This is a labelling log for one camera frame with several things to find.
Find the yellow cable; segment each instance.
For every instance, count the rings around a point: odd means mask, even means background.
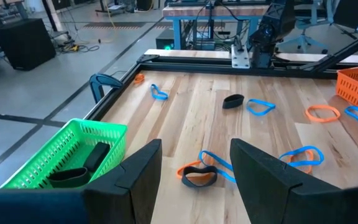
[[[111,25],[114,27],[114,29],[116,28],[116,26],[114,25],[114,23],[112,22],[112,19],[111,19],[111,15],[110,15],[110,10],[109,10],[109,6],[107,4],[107,0],[104,0],[104,4],[106,6],[106,10],[107,10],[107,14],[109,15],[109,20],[111,22]]]
[[[150,10],[152,10],[152,8],[153,8],[153,5],[154,5],[154,2],[152,2],[152,4],[150,5],[150,8],[149,8],[149,10],[147,10],[146,12],[149,12]]]

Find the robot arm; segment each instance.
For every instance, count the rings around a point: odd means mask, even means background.
[[[264,14],[257,31],[249,37],[253,48],[251,67],[269,68],[277,42],[295,28],[295,1],[273,0]]]

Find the orange rubber band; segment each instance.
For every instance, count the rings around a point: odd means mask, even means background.
[[[201,161],[200,160],[197,160],[197,161],[193,161],[191,163],[188,163],[186,165],[183,165],[181,166],[179,169],[177,169],[177,178],[178,179],[181,179],[182,178],[182,173],[183,173],[183,170],[186,168],[186,167],[189,167],[189,166],[197,166],[198,164],[200,164]],[[212,157],[209,157],[208,160],[206,161],[207,164],[209,165],[213,165],[214,163],[214,160]],[[211,178],[213,174],[203,174],[203,175],[198,175],[198,176],[195,176],[195,177],[187,177],[187,179],[189,179],[190,181],[194,181],[194,180],[208,180]]]
[[[308,158],[307,160],[308,161],[313,161],[314,160],[314,154],[313,154],[313,151],[312,150],[306,150],[305,151],[307,154],[308,154]],[[288,157],[288,162],[292,162],[292,158],[293,158],[293,155],[289,156]],[[303,172],[307,173],[307,174],[310,174],[311,173],[311,166],[308,166],[309,168],[307,170],[303,170]]]
[[[135,81],[134,81],[135,84],[139,84],[139,83],[141,83],[143,81],[144,81],[144,75],[143,74],[139,73],[139,74],[137,74],[135,76]]]
[[[335,117],[330,117],[330,118],[316,118],[315,116],[310,114],[310,110],[313,109],[327,109],[327,110],[331,110],[334,112]],[[330,121],[335,121],[337,120],[340,116],[341,113],[339,112],[339,110],[337,110],[336,108],[333,108],[332,106],[328,106],[328,105],[313,105],[310,106],[306,111],[305,111],[307,117],[311,120],[311,121],[316,121],[316,122],[321,122],[321,123],[325,123],[325,122],[330,122]]]

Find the black box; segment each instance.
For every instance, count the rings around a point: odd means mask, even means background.
[[[164,30],[156,39],[155,46],[157,49],[170,50],[173,49],[173,30]]]
[[[137,0],[136,8],[139,11],[148,11],[151,9],[153,0]]]
[[[55,10],[64,9],[71,6],[70,0],[52,0]]]
[[[355,0],[340,0],[335,11],[334,22],[336,24],[358,28],[358,2]]]
[[[32,70],[56,56],[42,19],[23,19],[0,26],[0,46],[13,69]]]

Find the black strap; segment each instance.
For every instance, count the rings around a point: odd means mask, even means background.
[[[81,187],[91,180],[91,174],[87,168],[81,167],[58,171],[51,174],[48,180],[54,188]]]
[[[103,162],[109,151],[109,144],[98,142],[93,148],[91,154],[89,154],[88,158],[86,158],[84,167],[87,168],[90,172],[95,172],[100,166],[100,163]]]
[[[214,175],[212,176],[212,178],[205,184],[203,185],[197,185],[194,184],[193,182],[191,182],[189,179],[187,179],[186,175],[187,174],[207,174],[207,173],[214,173]],[[197,168],[197,167],[185,167],[183,169],[183,174],[181,177],[181,182],[183,184],[185,184],[188,187],[208,187],[213,185],[216,182],[216,179],[218,179],[218,169],[215,166],[207,166],[204,168]]]
[[[222,108],[223,109],[236,108],[238,106],[241,106],[243,101],[244,101],[243,95],[234,94],[224,99]]]

